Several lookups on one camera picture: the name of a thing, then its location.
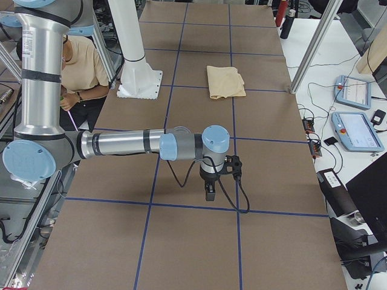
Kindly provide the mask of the silver grey blue arm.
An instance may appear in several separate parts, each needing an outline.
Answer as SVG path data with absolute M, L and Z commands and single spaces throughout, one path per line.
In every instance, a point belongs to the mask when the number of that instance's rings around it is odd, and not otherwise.
M 18 181 L 36 182 L 78 160 L 157 153 L 165 161 L 200 162 L 206 200 L 226 172 L 229 133 L 219 125 L 193 134 L 173 129 L 96 134 L 109 80 L 90 39 L 91 1 L 16 1 L 22 25 L 22 118 L 2 160 Z

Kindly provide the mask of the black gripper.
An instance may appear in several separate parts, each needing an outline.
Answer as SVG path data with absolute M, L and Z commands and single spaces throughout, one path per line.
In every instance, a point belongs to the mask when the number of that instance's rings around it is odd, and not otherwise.
M 216 191 L 214 188 L 215 184 L 211 182 L 215 182 L 219 180 L 221 175 L 223 175 L 223 172 L 209 173 L 204 169 L 200 168 L 200 176 L 205 181 L 204 188 L 205 188 L 205 194 L 206 194 L 206 201 L 215 200 L 215 195 L 216 195 Z

